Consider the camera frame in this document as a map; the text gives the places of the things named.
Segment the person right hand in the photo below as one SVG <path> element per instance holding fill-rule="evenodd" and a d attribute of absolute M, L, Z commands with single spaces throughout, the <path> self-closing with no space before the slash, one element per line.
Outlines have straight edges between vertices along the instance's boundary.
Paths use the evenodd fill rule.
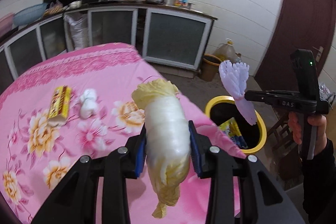
<path fill-rule="evenodd" d="M 295 112 L 290 112 L 288 125 L 293 132 L 293 139 L 298 145 L 301 145 L 303 137 L 307 136 L 305 132 L 305 130 L 308 128 L 307 124 L 310 124 L 311 127 L 317 128 L 314 148 L 314 156 L 316 156 L 321 153 L 327 145 L 326 122 L 327 120 L 324 115 L 312 115 L 304 119 L 302 126 L 300 124 L 298 114 Z"/>

